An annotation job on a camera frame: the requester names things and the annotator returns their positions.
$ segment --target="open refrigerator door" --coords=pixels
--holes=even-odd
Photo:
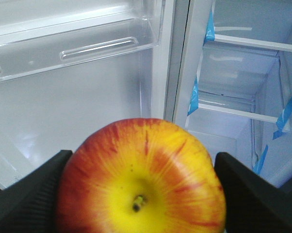
[[[113,121],[163,118],[173,10],[0,1],[0,188]]]

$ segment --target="apple skin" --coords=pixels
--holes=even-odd
[[[60,233],[221,233],[225,219],[205,147],[154,118],[120,120],[89,136],[64,168],[55,210]]]

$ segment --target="apple stem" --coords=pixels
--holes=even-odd
[[[137,213],[147,203],[147,198],[144,195],[138,195],[133,201],[133,210]]]

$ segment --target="plastic crisper drawer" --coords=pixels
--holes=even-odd
[[[164,0],[0,1],[0,82],[151,48]]]

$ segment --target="refrigerator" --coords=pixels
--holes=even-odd
[[[132,117],[281,186],[291,106],[292,0],[0,0],[1,189]]]

